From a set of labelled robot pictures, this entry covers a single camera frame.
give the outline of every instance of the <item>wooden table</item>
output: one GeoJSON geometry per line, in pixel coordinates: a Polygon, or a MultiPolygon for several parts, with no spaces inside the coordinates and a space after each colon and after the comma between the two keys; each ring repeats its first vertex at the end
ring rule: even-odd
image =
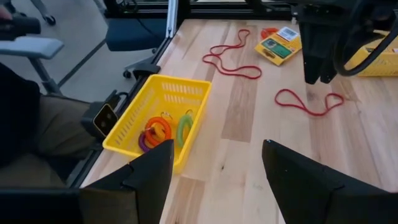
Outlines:
{"type": "MultiPolygon", "coordinates": [[[[253,50],[263,27],[283,26],[298,30],[282,21],[187,20],[163,54],[162,74],[208,80],[213,89],[187,166],[172,178],[161,223],[283,223],[262,164],[264,139],[376,187],[398,190],[398,79],[338,76],[330,85],[307,85],[301,54],[276,67],[253,50]],[[220,75],[201,61],[211,46],[235,44],[241,28],[251,31],[247,45],[225,53],[224,65],[258,65],[263,71],[258,80],[220,75]],[[281,88],[295,91],[311,110],[323,111],[330,92],[346,103],[313,118],[277,106],[274,96],[281,88]]],[[[127,161],[104,151],[84,184],[127,161]]]]}

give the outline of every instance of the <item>pants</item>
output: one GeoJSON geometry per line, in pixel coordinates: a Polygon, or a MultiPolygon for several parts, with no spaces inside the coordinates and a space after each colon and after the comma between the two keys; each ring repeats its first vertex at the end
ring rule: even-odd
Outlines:
{"type": "Polygon", "coordinates": [[[88,103],[81,101],[42,96],[34,136],[37,149],[0,169],[0,187],[64,187],[65,183],[45,158],[87,156],[94,138],[83,129],[80,120],[88,107],[88,103]]]}

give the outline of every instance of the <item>yellow box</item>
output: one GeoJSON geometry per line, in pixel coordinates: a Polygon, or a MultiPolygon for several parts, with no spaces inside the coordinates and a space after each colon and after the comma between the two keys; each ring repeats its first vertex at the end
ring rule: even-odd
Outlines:
{"type": "MultiPolygon", "coordinates": [[[[359,65],[374,50],[381,40],[374,41],[361,47],[346,64],[348,69],[359,65]]],[[[398,76],[398,38],[386,48],[365,70],[360,72],[361,77],[394,77],[398,76]]]]}
{"type": "Polygon", "coordinates": [[[301,48],[299,33],[288,27],[283,27],[280,31],[257,44],[254,49],[279,66],[293,57],[301,48]]]}
{"type": "Polygon", "coordinates": [[[178,120],[192,110],[193,126],[184,146],[179,148],[174,144],[173,171],[181,173],[203,121],[210,90],[210,82],[151,75],[108,134],[103,147],[135,159],[143,154],[138,137],[151,117],[169,113],[173,117],[171,127],[175,137],[178,120]]]}

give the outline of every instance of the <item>purple ring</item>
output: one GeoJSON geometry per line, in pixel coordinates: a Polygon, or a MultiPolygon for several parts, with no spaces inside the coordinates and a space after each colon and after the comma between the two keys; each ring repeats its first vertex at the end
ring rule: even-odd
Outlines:
{"type": "Polygon", "coordinates": [[[138,146],[139,146],[144,152],[149,152],[149,151],[151,150],[151,148],[148,147],[148,146],[145,144],[145,133],[141,133],[141,134],[139,135],[139,138],[138,138],[138,146]]]}

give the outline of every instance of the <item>plastic basket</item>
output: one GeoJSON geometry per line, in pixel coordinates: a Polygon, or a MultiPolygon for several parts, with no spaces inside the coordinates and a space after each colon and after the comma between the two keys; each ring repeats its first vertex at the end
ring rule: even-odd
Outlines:
{"type": "MultiPolygon", "coordinates": [[[[381,40],[374,41],[364,47],[361,47],[357,53],[347,63],[347,68],[353,68],[359,65],[376,48],[381,40]]],[[[393,77],[398,76],[398,39],[395,39],[388,48],[365,70],[360,72],[361,77],[393,77]]]]}
{"type": "Polygon", "coordinates": [[[210,90],[210,82],[151,75],[103,141],[103,147],[135,159],[143,154],[138,138],[151,117],[169,113],[175,138],[178,120],[192,110],[193,126],[185,144],[182,148],[174,144],[174,172],[181,173],[203,120],[210,90]]]}

